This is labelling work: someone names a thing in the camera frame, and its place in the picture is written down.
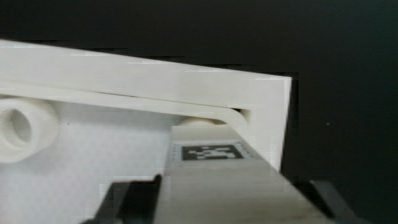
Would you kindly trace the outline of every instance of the circular hole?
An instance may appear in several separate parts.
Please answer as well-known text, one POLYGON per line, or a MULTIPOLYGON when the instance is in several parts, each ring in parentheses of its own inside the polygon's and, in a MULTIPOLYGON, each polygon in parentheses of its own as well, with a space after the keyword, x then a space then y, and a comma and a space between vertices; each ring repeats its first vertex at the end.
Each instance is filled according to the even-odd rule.
POLYGON ((6 142, 15 148, 24 148, 30 141, 30 124, 22 113, 17 110, 3 111, 1 113, 1 133, 6 142))
POLYGON ((22 142, 28 142, 28 140, 30 140, 30 124, 28 124, 28 119, 17 110, 12 111, 8 120, 10 120, 10 126, 14 129, 17 138, 22 140, 22 142))

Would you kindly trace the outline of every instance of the cylindrical boss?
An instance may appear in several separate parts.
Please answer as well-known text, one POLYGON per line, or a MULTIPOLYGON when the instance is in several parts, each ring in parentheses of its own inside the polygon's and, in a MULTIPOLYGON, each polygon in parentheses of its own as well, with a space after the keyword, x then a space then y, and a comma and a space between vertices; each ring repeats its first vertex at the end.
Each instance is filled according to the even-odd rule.
POLYGON ((46 101, 30 98, 0 99, 0 163, 28 158, 53 143, 58 135, 58 116, 46 101), (26 118, 30 137, 17 135, 12 114, 26 118))

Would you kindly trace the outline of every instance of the white plastic part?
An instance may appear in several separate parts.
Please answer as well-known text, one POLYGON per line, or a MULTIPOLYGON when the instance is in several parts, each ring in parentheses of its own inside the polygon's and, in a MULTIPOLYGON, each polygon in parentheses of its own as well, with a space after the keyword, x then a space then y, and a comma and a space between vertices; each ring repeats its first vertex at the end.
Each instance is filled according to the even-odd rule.
POLYGON ((0 94, 221 120, 275 169, 289 83, 289 77, 0 40, 0 94))
POLYGON ((197 126, 197 125, 214 125, 214 120, 198 118, 198 117, 189 117, 182 120, 179 126, 197 126))
POLYGON ((0 162, 12 163, 30 157, 53 143, 58 133, 58 118, 49 104, 26 98, 0 99, 0 162), (30 126, 24 141, 12 127, 12 113, 19 112, 30 126))

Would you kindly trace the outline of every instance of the black background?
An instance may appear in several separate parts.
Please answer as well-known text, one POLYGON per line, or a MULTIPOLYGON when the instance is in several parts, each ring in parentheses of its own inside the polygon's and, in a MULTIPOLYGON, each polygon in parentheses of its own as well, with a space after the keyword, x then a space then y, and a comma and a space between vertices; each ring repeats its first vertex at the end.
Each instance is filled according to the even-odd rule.
POLYGON ((0 38, 293 75, 282 173, 396 223, 396 1, 0 0, 0 38))

